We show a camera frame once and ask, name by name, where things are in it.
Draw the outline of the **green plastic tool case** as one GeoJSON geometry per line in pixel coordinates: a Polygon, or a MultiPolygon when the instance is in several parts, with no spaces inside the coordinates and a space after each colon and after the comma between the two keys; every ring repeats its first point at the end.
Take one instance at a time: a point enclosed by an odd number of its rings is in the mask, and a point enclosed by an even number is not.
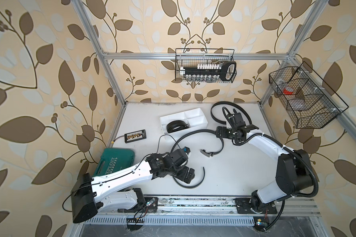
{"type": "Polygon", "coordinates": [[[105,148],[94,172],[94,177],[129,168],[134,163],[134,157],[135,153],[131,149],[105,148]]]}

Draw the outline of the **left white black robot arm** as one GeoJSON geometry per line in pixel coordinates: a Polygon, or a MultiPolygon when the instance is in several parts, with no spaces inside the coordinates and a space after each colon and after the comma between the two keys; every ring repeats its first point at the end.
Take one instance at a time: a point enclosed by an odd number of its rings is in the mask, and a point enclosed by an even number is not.
{"type": "Polygon", "coordinates": [[[82,175],[70,195],[73,223],[85,222],[101,211],[139,212],[155,205],[156,198],[146,200],[140,188],[130,187],[168,175],[189,184],[195,177],[195,170],[186,166],[189,155],[190,149],[184,147],[171,153],[148,154],[139,164],[115,173],[82,175]]]}

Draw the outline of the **black belt back right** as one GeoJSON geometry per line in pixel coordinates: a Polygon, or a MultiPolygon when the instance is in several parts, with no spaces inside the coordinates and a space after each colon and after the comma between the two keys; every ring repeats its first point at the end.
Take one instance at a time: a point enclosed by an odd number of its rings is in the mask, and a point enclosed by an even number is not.
{"type": "Polygon", "coordinates": [[[246,112],[245,109],[243,109],[240,105],[235,104],[233,102],[228,102],[228,101],[220,101],[212,105],[211,110],[210,110],[210,115],[211,118],[222,125],[226,125],[226,120],[224,118],[224,115],[221,113],[221,107],[226,106],[229,108],[236,109],[237,112],[240,112],[243,114],[244,118],[248,121],[249,124],[252,124],[252,119],[249,116],[249,114],[246,112]]]}

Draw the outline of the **aluminium front rail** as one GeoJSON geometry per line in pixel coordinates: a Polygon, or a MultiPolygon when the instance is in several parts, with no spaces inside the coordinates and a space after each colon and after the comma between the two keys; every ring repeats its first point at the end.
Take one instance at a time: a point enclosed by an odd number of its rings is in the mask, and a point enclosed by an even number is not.
{"type": "MultiPolygon", "coordinates": [[[[158,201],[147,208],[147,214],[156,215],[249,215],[274,216],[280,211],[281,202],[275,202],[263,211],[253,212],[243,208],[237,196],[172,196],[148,195],[146,199],[158,201]]],[[[282,217],[320,217],[320,211],[311,198],[290,198],[286,200],[282,217]]]]}

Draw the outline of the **black bit holder box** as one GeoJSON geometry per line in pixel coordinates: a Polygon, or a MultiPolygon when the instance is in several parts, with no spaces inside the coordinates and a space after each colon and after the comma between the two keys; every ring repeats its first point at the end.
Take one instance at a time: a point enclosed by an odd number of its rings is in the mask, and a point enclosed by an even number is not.
{"type": "Polygon", "coordinates": [[[131,143],[146,139],[145,129],[124,134],[125,143],[131,143]]]}

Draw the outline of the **black belt front loop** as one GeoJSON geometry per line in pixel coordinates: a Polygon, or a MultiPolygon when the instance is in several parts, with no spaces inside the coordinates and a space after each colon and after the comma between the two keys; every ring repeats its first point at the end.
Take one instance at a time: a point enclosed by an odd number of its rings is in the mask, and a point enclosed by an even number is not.
{"type": "Polygon", "coordinates": [[[166,129],[168,133],[174,133],[177,131],[188,129],[189,125],[182,120],[174,120],[167,124],[166,129]]]}

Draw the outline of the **black socket set rail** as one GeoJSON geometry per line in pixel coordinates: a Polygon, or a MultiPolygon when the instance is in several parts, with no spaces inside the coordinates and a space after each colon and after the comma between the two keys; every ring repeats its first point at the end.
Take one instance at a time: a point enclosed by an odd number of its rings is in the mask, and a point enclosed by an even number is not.
{"type": "Polygon", "coordinates": [[[237,74],[235,61],[220,61],[219,63],[181,67],[180,75],[187,81],[195,82],[232,82],[237,74]]]}

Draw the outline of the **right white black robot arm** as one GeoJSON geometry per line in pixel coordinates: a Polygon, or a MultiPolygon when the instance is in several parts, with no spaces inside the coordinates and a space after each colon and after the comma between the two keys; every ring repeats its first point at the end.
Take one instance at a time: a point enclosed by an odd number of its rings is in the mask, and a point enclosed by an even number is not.
{"type": "Polygon", "coordinates": [[[313,198],[318,194],[318,181],[307,152],[293,150],[263,133],[257,126],[247,125],[237,110],[230,112],[227,107],[222,107],[222,113],[226,122],[225,126],[217,128],[218,137],[230,139],[235,146],[249,143],[277,161],[275,180],[252,193],[251,207],[291,197],[313,198]]]}

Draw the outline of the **red item in basket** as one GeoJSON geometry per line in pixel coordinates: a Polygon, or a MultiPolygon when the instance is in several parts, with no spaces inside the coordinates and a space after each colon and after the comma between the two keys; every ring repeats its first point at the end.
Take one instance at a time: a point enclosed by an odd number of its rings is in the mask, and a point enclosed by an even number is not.
{"type": "Polygon", "coordinates": [[[283,89],[283,94],[284,95],[293,95],[294,89],[292,87],[285,87],[283,89]]]}

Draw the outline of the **black belt long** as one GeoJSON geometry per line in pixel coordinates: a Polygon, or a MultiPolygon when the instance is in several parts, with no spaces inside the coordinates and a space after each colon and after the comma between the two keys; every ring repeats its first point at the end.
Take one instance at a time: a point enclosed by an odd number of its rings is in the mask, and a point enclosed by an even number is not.
{"type": "MultiPolygon", "coordinates": [[[[183,135],[181,138],[179,138],[179,139],[175,142],[175,144],[173,145],[173,147],[172,147],[172,149],[171,149],[171,152],[174,151],[174,149],[175,149],[175,147],[176,147],[177,145],[179,145],[179,142],[181,142],[182,140],[184,140],[185,138],[187,138],[187,137],[189,137],[189,136],[192,136],[192,135],[195,135],[195,134],[198,134],[198,133],[210,133],[210,134],[213,134],[213,135],[215,135],[218,139],[220,139],[220,141],[221,141],[221,143],[222,143],[222,147],[221,147],[221,149],[220,149],[219,151],[216,151],[216,152],[209,152],[209,153],[208,153],[208,152],[206,152],[204,149],[202,149],[202,150],[201,150],[201,153],[202,153],[202,154],[204,154],[204,155],[207,156],[207,157],[213,157],[213,156],[218,155],[218,154],[220,154],[220,153],[222,152],[222,150],[224,149],[224,140],[223,140],[223,138],[219,137],[219,136],[217,135],[217,133],[216,133],[214,130],[210,130],[210,129],[200,129],[200,130],[196,130],[196,131],[193,131],[193,132],[189,132],[189,133],[183,135]]],[[[204,179],[205,179],[205,168],[204,168],[204,167],[203,167],[203,178],[202,178],[202,180],[201,180],[198,184],[196,184],[196,185],[194,185],[194,186],[185,186],[185,185],[182,185],[181,183],[179,183],[179,182],[176,180],[175,177],[173,177],[173,180],[174,180],[180,187],[185,188],[185,189],[195,189],[195,188],[197,188],[198,186],[200,186],[200,185],[203,183],[204,179]]]]}

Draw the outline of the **white divided storage tray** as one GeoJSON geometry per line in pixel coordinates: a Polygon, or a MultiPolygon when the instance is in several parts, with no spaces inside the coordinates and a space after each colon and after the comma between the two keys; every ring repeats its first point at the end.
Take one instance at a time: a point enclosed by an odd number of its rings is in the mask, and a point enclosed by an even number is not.
{"type": "Polygon", "coordinates": [[[160,123],[164,134],[170,134],[176,139],[181,138],[183,135],[187,133],[201,130],[201,129],[206,129],[208,125],[206,116],[204,115],[203,111],[200,108],[160,117],[160,123]],[[188,125],[188,128],[169,133],[167,130],[167,125],[177,120],[183,121],[185,124],[188,125]]]}

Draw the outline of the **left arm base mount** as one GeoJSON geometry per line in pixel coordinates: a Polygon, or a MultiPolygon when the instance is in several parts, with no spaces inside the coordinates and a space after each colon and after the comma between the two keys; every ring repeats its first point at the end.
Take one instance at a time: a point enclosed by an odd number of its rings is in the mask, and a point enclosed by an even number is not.
{"type": "Polygon", "coordinates": [[[138,211],[144,211],[148,209],[148,212],[151,213],[156,213],[158,209],[158,200],[159,198],[157,197],[146,197],[144,198],[145,201],[142,201],[140,203],[137,203],[133,208],[131,209],[118,209],[119,213],[136,213],[138,211]]]}

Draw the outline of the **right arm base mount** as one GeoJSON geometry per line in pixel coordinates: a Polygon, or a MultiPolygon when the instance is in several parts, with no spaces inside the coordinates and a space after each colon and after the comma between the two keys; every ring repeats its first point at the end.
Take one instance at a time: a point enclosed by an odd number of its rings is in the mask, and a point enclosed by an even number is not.
{"type": "Polygon", "coordinates": [[[239,197],[234,201],[238,214],[277,214],[274,202],[262,203],[256,197],[239,197]]]}

